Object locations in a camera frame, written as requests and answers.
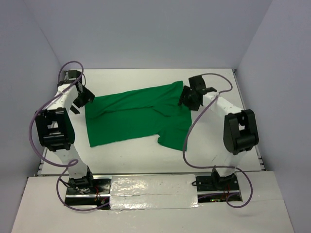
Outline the green t shirt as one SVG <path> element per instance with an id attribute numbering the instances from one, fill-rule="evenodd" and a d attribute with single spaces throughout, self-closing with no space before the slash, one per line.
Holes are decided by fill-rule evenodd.
<path id="1" fill-rule="evenodd" d="M 187 149 L 185 138 L 192 124 L 191 111 L 179 106 L 182 81 L 99 96 L 85 105 L 89 145 L 158 135 L 159 145 Z"/>

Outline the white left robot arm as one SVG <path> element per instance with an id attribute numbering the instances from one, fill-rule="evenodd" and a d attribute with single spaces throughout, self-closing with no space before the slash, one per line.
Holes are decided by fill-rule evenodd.
<path id="1" fill-rule="evenodd" d="M 39 111 L 35 123 L 39 142 L 53 152 L 62 162 L 70 164 L 68 168 L 69 181 L 64 182 L 68 188 L 81 194 L 89 194 L 95 188 L 95 181 L 89 167 L 82 161 L 75 146 L 75 132 L 69 112 L 79 114 L 79 108 L 95 99 L 94 94 L 79 80 L 84 77 L 78 70 L 65 72 L 64 80 L 58 83 L 57 95 L 46 107 Z"/>

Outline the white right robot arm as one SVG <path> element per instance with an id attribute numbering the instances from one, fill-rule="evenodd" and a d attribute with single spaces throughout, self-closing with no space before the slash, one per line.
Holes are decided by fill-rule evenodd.
<path id="1" fill-rule="evenodd" d="M 242 109 L 221 97 L 224 91 L 206 87 L 202 75 L 189 78 L 189 85 L 183 87 L 178 106 L 203 113 L 211 110 L 223 123 L 223 145 L 226 153 L 222 155 L 209 176 L 199 176 L 192 183 L 198 191 L 227 191 L 236 179 L 235 171 L 240 161 L 259 143 L 255 113 Z"/>

